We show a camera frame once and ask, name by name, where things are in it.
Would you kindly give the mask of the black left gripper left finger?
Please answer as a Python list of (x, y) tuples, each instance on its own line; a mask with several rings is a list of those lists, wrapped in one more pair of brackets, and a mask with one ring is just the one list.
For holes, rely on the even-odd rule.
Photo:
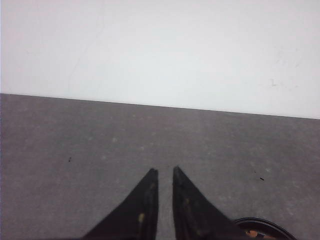
[(151, 168), (124, 201), (83, 240), (154, 240), (159, 212), (158, 171)]

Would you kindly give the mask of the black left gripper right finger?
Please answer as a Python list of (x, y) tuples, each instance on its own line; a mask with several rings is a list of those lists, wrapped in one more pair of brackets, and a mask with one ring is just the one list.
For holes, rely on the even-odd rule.
[(187, 175), (173, 169), (172, 211), (177, 240), (246, 240), (248, 236), (211, 204)]

